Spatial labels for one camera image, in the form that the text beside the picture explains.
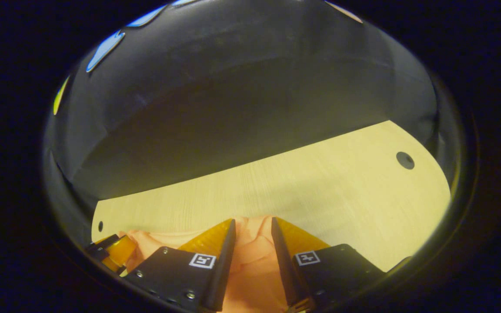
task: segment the light wood surface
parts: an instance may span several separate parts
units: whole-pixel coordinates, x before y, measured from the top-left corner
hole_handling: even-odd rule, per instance
[[[415,162],[411,170],[399,151]],[[447,210],[430,153],[391,121],[185,182],[99,201],[92,240],[128,230],[205,230],[233,216],[279,216],[387,271],[414,254]],[[103,231],[98,224],[102,221]]]

